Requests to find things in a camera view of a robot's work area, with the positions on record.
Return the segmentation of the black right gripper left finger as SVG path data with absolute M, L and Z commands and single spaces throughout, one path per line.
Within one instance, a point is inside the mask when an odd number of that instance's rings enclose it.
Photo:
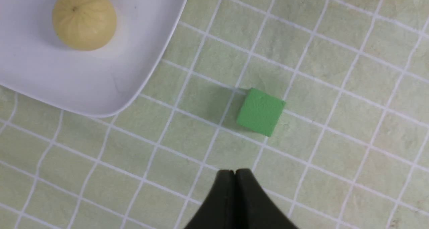
M 233 229 L 235 174 L 219 170 L 210 191 L 186 229 Z

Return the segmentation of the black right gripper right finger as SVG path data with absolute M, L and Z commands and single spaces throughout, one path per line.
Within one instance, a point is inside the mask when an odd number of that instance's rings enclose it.
M 235 173 L 236 229 L 297 229 L 298 227 L 268 197 L 248 168 Z

